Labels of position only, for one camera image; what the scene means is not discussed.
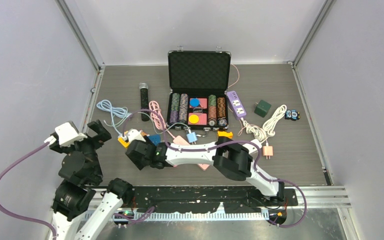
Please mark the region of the yellow cube adapter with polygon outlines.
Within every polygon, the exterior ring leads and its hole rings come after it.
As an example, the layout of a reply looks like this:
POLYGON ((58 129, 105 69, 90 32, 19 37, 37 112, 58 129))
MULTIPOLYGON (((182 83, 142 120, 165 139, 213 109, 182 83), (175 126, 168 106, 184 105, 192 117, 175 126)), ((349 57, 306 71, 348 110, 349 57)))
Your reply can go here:
POLYGON ((130 145, 130 141, 127 137, 119 136, 117 140, 125 149, 127 149, 130 145))

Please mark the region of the blue cube socket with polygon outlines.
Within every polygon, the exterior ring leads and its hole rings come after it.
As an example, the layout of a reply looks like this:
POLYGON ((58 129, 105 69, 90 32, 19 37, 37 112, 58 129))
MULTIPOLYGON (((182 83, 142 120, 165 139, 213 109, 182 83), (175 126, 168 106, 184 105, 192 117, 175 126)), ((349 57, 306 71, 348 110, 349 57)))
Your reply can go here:
POLYGON ((161 142, 161 137, 159 134, 148 135, 147 137, 155 146, 161 142))

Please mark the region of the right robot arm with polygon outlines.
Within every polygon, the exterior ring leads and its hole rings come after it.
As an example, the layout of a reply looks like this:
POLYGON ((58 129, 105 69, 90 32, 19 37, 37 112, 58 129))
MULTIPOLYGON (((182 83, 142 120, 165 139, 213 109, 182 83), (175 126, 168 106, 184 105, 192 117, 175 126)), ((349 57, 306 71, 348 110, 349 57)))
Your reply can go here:
POLYGON ((135 139, 126 149, 126 156, 142 170, 144 167, 164 169, 180 165, 204 164, 216 168, 225 178, 248 182, 265 196, 271 205, 285 200, 285 183, 269 175, 252 157, 249 146, 257 149, 254 142, 219 137, 207 144, 178 145, 161 142, 158 145, 135 139))

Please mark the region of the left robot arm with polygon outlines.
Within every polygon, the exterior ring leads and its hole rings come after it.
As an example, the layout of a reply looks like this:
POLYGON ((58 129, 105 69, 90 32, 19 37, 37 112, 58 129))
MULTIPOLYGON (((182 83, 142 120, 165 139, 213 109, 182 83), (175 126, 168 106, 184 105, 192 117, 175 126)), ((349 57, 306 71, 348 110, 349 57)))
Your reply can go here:
POLYGON ((116 210, 128 207, 134 199, 133 186, 115 178, 109 182, 97 209, 79 226, 96 194, 92 187, 103 181, 97 150, 112 138, 99 120, 91 121, 87 127, 96 134, 79 132, 68 121, 57 126, 47 139, 50 150, 65 155, 58 172, 62 182, 51 205, 50 240, 95 240, 116 210))

